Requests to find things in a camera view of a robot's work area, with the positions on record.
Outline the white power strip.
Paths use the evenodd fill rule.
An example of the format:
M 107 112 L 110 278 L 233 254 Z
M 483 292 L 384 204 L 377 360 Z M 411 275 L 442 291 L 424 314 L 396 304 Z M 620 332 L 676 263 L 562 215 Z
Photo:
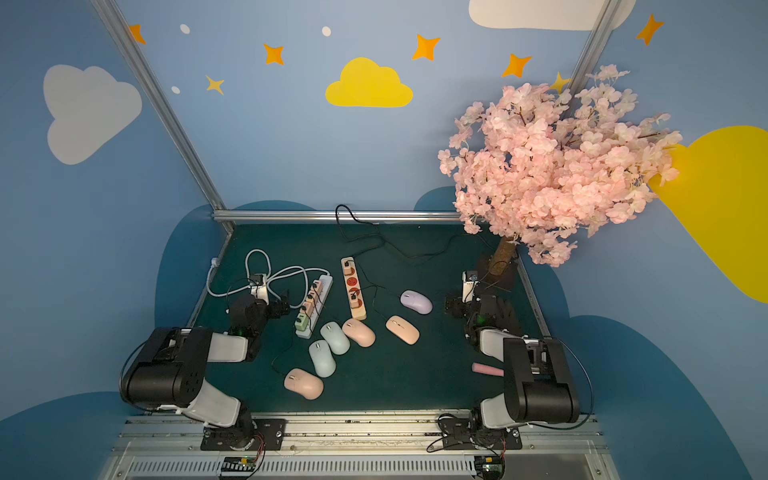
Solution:
M 333 277 L 321 275 L 309 287 L 305 301 L 299 307 L 294 322 L 295 334 L 301 339 L 309 339 L 326 304 L 327 296 L 333 284 Z

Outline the light blue wireless mouse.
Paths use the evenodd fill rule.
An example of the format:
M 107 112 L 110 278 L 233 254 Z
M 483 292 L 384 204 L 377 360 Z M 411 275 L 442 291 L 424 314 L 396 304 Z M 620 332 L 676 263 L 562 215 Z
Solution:
M 318 377 L 328 378 L 335 373 L 336 362 L 326 340 L 313 342 L 309 346 L 309 355 Z

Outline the pink wireless mouse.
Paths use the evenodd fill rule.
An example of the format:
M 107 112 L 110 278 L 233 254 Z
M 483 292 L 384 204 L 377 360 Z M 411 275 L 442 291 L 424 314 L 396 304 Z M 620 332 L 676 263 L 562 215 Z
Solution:
M 299 368 L 286 374 L 283 385 L 306 400 L 316 400 L 324 391 L 324 383 L 319 377 Z
M 342 326 L 343 333 L 357 345 L 363 348 L 372 346 L 376 340 L 374 331 L 364 322 L 349 319 Z

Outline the pink wireless mouse front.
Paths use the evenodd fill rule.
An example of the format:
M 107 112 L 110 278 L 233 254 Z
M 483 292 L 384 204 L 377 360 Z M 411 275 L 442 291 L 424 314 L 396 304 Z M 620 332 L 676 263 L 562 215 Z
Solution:
M 324 391 L 324 383 L 319 377 L 299 368 L 286 374 L 283 385 L 306 400 L 316 400 Z

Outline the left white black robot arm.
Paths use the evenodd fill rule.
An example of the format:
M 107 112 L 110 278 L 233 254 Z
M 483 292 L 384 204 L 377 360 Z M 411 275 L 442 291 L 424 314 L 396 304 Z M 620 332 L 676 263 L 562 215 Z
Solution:
M 124 402 L 145 411 L 172 410 L 201 422 L 203 450 L 265 450 L 247 403 L 227 395 L 206 379 L 210 363 L 253 361 L 271 319 L 290 310 L 288 298 L 263 300 L 239 295 L 229 307 L 225 333 L 209 327 L 158 327 L 126 361 L 119 393 Z

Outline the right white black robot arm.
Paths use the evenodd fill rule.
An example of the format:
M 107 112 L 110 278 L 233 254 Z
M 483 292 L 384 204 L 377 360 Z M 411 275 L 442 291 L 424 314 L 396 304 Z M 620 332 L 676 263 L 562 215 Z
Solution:
M 480 401 L 472 413 L 475 428 L 552 429 L 578 421 L 579 395 L 560 340 L 526 337 L 512 303 L 496 295 L 447 297 L 445 311 L 465 321 L 465 337 L 475 350 L 502 364 L 502 392 Z

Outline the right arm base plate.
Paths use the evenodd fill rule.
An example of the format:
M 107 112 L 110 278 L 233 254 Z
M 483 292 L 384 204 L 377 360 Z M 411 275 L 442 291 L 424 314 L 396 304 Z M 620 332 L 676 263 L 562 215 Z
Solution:
M 436 420 L 441 438 L 437 450 L 486 449 L 521 450 L 521 434 L 516 428 L 488 429 L 477 426 L 469 418 L 441 415 Z

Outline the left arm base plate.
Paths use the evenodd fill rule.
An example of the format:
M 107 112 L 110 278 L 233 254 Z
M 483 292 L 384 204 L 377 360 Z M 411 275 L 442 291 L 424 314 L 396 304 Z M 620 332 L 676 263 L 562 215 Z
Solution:
M 278 451 L 282 448 L 287 421 L 255 418 L 231 427 L 205 427 L 202 451 Z

